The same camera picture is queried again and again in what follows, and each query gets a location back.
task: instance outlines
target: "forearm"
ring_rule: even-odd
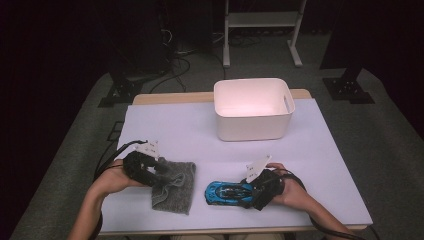
[[[75,224],[68,236],[72,239],[88,239],[97,226],[103,200],[107,195],[90,188],[81,205]]]
[[[325,207],[311,198],[309,207],[306,209],[309,216],[320,226],[337,232],[353,234],[345,225],[335,218]],[[332,235],[326,235],[328,240],[344,239]]]

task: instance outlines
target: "white metal rack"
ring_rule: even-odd
[[[299,11],[292,12],[246,12],[230,13],[229,0],[225,2],[225,29],[224,29],[224,52],[223,65],[230,67],[230,47],[228,45],[229,28],[236,27],[294,27],[291,40],[287,41],[294,64],[302,66],[296,49],[297,36],[302,23],[306,0],[301,0]]]

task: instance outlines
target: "toy car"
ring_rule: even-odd
[[[205,190],[209,205],[250,206],[252,185],[248,183],[211,182]]]

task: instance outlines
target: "gray cloth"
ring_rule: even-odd
[[[152,187],[152,208],[188,215],[193,197],[196,165],[192,162],[171,162],[162,157],[158,161],[167,166],[168,170],[156,172],[156,175],[170,178],[172,181],[166,185]]]

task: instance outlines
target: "white storage box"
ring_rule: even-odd
[[[219,81],[214,102],[223,141],[281,138],[295,109],[286,82],[278,78]]]

